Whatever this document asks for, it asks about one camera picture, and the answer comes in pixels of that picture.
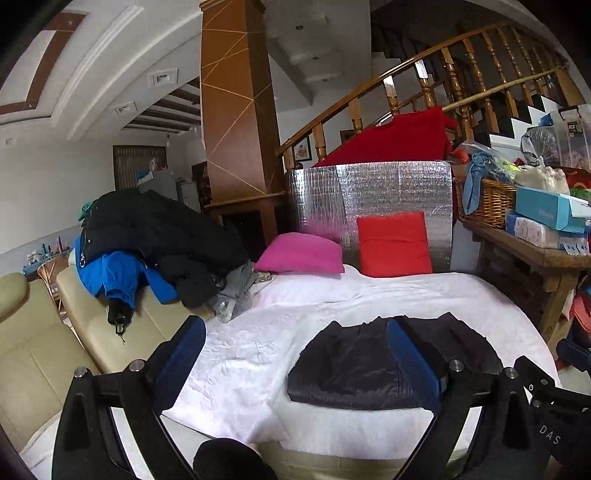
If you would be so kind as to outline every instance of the red cushion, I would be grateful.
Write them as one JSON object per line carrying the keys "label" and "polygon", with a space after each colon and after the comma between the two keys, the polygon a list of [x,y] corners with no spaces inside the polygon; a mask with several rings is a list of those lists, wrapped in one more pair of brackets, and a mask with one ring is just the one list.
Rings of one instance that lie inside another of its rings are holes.
{"label": "red cushion", "polygon": [[403,277],[433,273],[423,212],[357,218],[361,273]]}

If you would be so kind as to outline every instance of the stair railing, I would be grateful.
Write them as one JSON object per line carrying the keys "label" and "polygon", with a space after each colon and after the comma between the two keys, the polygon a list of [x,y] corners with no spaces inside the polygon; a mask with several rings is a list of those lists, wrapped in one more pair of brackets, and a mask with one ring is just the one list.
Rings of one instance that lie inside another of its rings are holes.
{"label": "stair railing", "polygon": [[[494,64],[499,77],[497,85],[491,86],[485,83],[479,65],[480,59],[477,58],[478,53],[474,46],[474,40],[477,37],[483,40],[486,47],[484,51],[487,52],[489,61],[492,60]],[[502,48],[496,50],[493,39]],[[457,55],[458,49],[461,48],[464,50],[464,54],[467,55],[467,60],[471,66],[470,73],[457,68],[454,54]],[[424,61],[433,56],[437,56],[438,61],[443,60],[447,77],[430,85]],[[503,65],[509,64],[512,66],[512,73],[506,72],[503,67]],[[517,102],[519,100],[526,105],[534,105],[532,92],[534,94],[542,93],[565,106],[571,105],[571,102],[575,101],[572,99],[580,97],[580,92],[576,90],[566,67],[565,59],[556,53],[553,48],[534,35],[523,31],[520,27],[502,22],[479,28],[430,47],[378,77],[365,82],[327,108],[289,138],[276,150],[276,155],[283,157],[286,169],[302,168],[302,165],[294,160],[293,147],[311,135],[317,158],[321,161],[327,156],[323,125],[335,115],[348,109],[355,134],[361,133],[364,127],[360,99],[381,86],[383,86],[386,94],[389,111],[383,117],[371,123],[370,126],[381,124],[400,114],[401,108],[408,105],[413,106],[413,111],[419,110],[421,106],[418,100],[420,99],[423,99],[424,102],[422,103],[424,103],[425,108],[436,106],[434,90],[443,85],[449,104],[444,105],[442,108],[444,112],[448,112],[457,119],[459,129],[456,136],[459,137],[459,140],[474,139],[472,129],[474,122],[470,108],[473,105],[482,105],[488,132],[499,133],[498,120],[491,101],[492,95],[504,94],[507,112],[510,116],[518,116]],[[408,99],[400,100],[395,86],[396,77],[409,69],[415,70],[421,91]],[[512,87],[517,86],[519,87],[517,96],[521,97],[521,99],[516,99],[515,91],[511,91]]]}

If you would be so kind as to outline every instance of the screw head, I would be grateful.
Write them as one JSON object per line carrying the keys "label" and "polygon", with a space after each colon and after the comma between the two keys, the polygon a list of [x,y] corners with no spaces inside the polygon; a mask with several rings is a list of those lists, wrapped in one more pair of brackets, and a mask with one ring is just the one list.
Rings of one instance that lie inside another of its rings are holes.
{"label": "screw head", "polygon": [[462,362],[456,359],[450,360],[447,366],[449,367],[449,370],[453,372],[461,372],[462,370],[464,370],[465,367]]}
{"label": "screw head", "polygon": [[517,378],[519,376],[519,373],[513,367],[507,367],[503,372],[505,372],[505,375],[509,378]]}
{"label": "screw head", "polygon": [[74,377],[82,378],[88,373],[88,369],[86,367],[78,367],[74,370]]}
{"label": "screw head", "polygon": [[143,369],[145,364],[146,364],[146,362],[144,362],[143,360],[137,359],[129,364],[129,369],[132,372],[139,372],[140,370]]}

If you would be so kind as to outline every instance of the brown ceiling trim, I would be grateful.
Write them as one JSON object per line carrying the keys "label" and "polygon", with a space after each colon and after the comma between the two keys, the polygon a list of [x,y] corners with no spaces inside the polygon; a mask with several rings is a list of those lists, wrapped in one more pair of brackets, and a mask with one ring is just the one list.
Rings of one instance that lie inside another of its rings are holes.
{"label": "brown ceiling trim", "polygon": [[196,107],[192,107],[192,106],[188,106],[188,105],[183,105],[182,103],[171,102],[170,100],[164,100],[164,99],[158,100],[158,102],[156,102],[154,105],[162,107],[162,108],[176,110],[177,112],[183,112],[183,113],[189,113],[190,115],[201,116],[201,109],[196,108]]}
{"label": "brown ceiling trim", "polygon": [[183,124],[189,124],[189,125],[194,125],[194,124],[201,125],[201,120],[199,120],[199,119],[194,119],[194,118],[191,118],[188,116],[183,116],[183,115],[176,115],[174,113],[161,112],[160,110],[152,110],[151,108],[148,108],[146,111],[144,111],[140,115],[151,116],[154,118],[162,118],[164,120],[172,120],[173,122],[181,122]]}
{"label": "brown ceiling trim", "polygon": [[140,126],[136,126],[136,125],[125,125],[123,127],[123,130],[149,130],[151,132],[162,132],[162,133],[166,133],[166,132],[171,132],[174,134],[178,134],[180,133],[179,130],[173,130],[171,128],[166,129],[166,130],[160,130],[158,128],[153,128],[153,127],[140,127]]}
{"label": "brown ceiling trim", "polygon": [[34,110],[35,108],[37,108],[37,101],[9,103],[7,105],[0,105],[0,115],[14,112],[26,112],[27,110]]}
{"label": "brown ceiling trim", "polygon": [[172,130],[182,130],[184,132],[188,132],[191,130],[190,125],[177,125],[177,124],[169,124],[168,122],[163,122],[159,120],[148,120],[144,118],[134,118],[130,125],[143,125],[145,127],[160,127],[160,128],[169,128]]}
{"label": "brown ceiling trim", "polygon": [[44,30],[59,30],[64,32],[75,32],[85,18],[85,14],[62,12],[57,14],[47,24]]}
{"label": "brown ceiling trim", "polygon": [[170,92],[169,95],[176,97],[176,98],[182,98],[183,100],[191,102],[193,105],[199,105],[199,103],[201,102],[199,95],[195,95],[194,93],[187,92],[186,90],[177,89],[173,92]]}
{"label": "brown ceiling trim", "polygon": [[201,88],[201,79],[199,77],[197,77],[196,79],[191,80],[190,82],[187,82],[187,85],[190,85],[191,87],[195,87],[195,88]]}
{"label": "brown ceiling trim", "polygon": [[61,52],[66,48],[66,44],[71,36],[72,32],[64,31],[57,31],[53,35],[53,38],[49,42],[49,45],[39,62],[33,81],[31,82],[31,87],[29,88],[29,93],[27,95],[27,102],[39,101],[47,80],[49,79],[49,75],[51,74],[53,67],[56,65]]}

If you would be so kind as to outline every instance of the cardboard box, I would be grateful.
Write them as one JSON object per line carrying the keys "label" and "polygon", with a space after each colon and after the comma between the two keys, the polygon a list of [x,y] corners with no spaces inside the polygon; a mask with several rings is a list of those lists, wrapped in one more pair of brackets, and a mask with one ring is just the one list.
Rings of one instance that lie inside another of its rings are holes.
{"label": "cardboard box", "polygon": [[556,230],[583,233],[591,218],[589,202],[562,193],[517,187],[515,212]]}

